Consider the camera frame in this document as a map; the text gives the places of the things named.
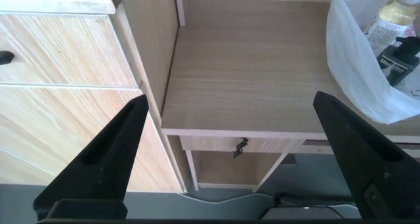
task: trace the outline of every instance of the wooden shelf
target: wooden shelf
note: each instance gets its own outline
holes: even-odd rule
[[[196,188],[236,188],[257,190],[282,154],[189,151]]]
[[[164,133],[326,139],[312,107],[317,91],[361,114],[327,67],[329,3],[189,2],[167,90]],[[394,142],[420,143],[420,117],[389,126],[368,122]]]

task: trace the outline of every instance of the drawer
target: drawer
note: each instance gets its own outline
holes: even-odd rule
[[[184,150],[233,152],[243,138],[181,136]],[[287,147],[302,145],[305,139],[248,138],[243,152],[283,152]]]
[[[108,16],[0,15],[0,83],[136,87]]]
[[[138,89],[0,87],[0,183],[49,184],[139,95]],[[182,192],[150,114],[127,190]]]
[[[249,138],[243,154],[233,151],[243,138],[181,136],[193,184],[201,188],[253,189],[259,187],[286,157],[304,143],[304,139]]]

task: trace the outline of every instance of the wooden cabinet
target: wooden cabinet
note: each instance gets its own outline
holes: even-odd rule
[[[128,190],[186,192],[179,138],[160,129],[175,0],[0,0],[0,183],[47,185],[129,102],[150,111]]]
[[[0,82],[137,86],[107,16],[2,14],[0,35]]]
[[[327,66],[331,0],[177,0],[180,23],[162,117],[181,136],[196,188],[256,191],[287,153],[331,154],[312,102],[346,98]],[[367,120],[409,154],[420,117]],[[233,158],[242,138],[243,154]]]

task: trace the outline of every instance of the drawer front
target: drawer front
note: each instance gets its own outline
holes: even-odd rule
[[[181,136],[180,138],[184,150],[195,151],[233,152],[236,150],[236,145],[243,141],[242,138],[235,137]],[[286,152],[285,148],[302,145],[305,141],[304,139],[248,139],[248,145],[243,147],[244,152]]]
[[[47,185],[138,89],[0,87],[0,183]],[[182,192],[150,115],[128,191]]]
[[[0,83],[137,84],[107,16],[0,15]]]

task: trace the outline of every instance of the desk drawer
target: desk drawer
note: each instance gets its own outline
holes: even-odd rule
[[[107,16],[0,15],[0,83],[136,86]]]
[[[258,190],[286,157],[304,139],[248,138],[243,154],[234,158],[235,137],[181,136],[193,184],[201,188],[239,188]]]
[[[202,137],[202,136],[181,136],[182,148],[195,151],[219,151],[233,152],[236,145],[243,141],[243,138],[235,137]],[[243,152],[284,152],[286,147],[302,145],[305,139],[264,139],[248,138],[248,145],[243,147]]]

